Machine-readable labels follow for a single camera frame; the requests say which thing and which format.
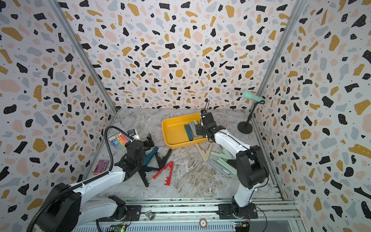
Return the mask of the mint green pruning pliers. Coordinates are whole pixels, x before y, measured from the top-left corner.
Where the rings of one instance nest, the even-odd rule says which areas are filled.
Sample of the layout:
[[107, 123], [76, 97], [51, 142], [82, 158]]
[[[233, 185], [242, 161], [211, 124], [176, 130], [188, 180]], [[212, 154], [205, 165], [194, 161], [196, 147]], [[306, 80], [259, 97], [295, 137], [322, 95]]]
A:
[[197, 120], [194, 120], [195, 124], [195, 133], [197, 136], [203, 136], [203, 126], [197, 122]]

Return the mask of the teal pliers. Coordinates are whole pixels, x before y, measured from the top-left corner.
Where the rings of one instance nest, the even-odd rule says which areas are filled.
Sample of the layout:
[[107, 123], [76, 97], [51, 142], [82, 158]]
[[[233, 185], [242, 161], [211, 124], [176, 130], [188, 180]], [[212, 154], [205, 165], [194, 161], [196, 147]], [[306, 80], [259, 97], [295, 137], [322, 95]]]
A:
[[190, 125], [189, 124], [185, 124], [184, 125], [184, 128], [185, 128], [186, 135], [187, 135], [189, 141], [193, 141], [193, 134], [192, 134], [192, 130], [190, 128]]
[[153, 149], [147, 155], [145, 155], [143, 166], [147, 166], [152, 160], [152, 158], [157, 154], [157, 152], [158, 152], [158, 147], [153, 147]]

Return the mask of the cream pruning pliers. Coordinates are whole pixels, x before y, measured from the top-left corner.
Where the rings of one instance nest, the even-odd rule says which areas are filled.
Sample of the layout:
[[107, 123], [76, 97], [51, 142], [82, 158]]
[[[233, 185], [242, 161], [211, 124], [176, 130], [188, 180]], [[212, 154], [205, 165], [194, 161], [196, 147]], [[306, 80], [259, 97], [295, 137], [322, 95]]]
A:
[[198, 153], [201, 155], [204, 162], [207, 162], [212, 151], [212, 144], [209, 145], [206, 151], [202, 150], [199, 144], [195, 144]]

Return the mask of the yellow plastic storage box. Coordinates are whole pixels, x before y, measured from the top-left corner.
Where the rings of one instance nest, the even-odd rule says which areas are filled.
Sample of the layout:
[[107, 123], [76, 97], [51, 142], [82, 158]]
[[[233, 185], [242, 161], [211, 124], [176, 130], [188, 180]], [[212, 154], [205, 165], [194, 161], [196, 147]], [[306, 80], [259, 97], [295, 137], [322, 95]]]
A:
[[194, 137], [192, 141], [189, 140], [185, 125], [194, 122], [194, 120], [200, 123], [200, 113], [165, 119], [162, 122], [162, 132], [165, 144], [170, 149], [177, 149], [207, 142], [208, 139], [203, 138], [202, 136]]

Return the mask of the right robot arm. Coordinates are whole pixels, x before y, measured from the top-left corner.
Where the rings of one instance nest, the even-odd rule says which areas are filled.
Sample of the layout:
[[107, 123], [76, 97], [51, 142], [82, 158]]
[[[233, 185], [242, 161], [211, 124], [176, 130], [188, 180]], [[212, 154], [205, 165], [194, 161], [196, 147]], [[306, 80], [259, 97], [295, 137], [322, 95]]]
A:
[[196, 128], [197, 134], [221, 145], [236, 162], [235, 168], [240, 185], [233, 197], [234, 204], [239, 208], [248, 206], [256, 189], [269, 182], [269, 171], [262, 149], [243, 143], [231, 135], [225, 127], [217, 125], [211, 112], [201, 110], [200, 117], [200, 124]]

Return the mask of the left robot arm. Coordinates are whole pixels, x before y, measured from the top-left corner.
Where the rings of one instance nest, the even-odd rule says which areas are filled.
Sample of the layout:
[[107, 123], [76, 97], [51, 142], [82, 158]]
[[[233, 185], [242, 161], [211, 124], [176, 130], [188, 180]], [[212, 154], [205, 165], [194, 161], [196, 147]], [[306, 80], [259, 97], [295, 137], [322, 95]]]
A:
[[113, 221], [128, 218], [130, 214], [126, 202], [119, 197], [110, 195], [107, 200], [98, 202], [91, 202], [90, 199], [128, 180], [135, 173], [148, 187], [146, 173], [153, 169], [144, 166], [144, 156], [154, 146], [150, 134], [144, 141], [130, 141], [126, 143], [126, 155], [118, 163], [112, 164], [110, 170], [73, 185], [61, 183], [54, 186], [30, 221], [27, 231], [33, 231], [37, 225], [44, 232], [71, 232], [75, 227], [101, 218], [111, 218]]

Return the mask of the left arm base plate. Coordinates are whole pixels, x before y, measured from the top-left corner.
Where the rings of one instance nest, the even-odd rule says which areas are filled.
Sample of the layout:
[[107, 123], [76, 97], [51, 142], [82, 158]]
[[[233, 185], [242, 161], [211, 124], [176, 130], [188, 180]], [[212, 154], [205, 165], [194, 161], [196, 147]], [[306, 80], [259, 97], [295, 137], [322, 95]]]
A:
[[140, 218], [142, 206], [119, 206], [114, 214], [110, 217], [103, 217], [99, 222], [133, 222], [138, 221]]

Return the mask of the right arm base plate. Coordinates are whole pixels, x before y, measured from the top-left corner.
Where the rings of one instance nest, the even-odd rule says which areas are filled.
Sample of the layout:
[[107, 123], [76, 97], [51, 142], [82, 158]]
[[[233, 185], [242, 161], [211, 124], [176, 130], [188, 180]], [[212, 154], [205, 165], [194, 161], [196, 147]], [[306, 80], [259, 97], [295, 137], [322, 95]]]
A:
[[257, 219], [256, 205], [253, 203], [239, 207], [236, 203], [219, 204], [216, 213], [220, 219]]

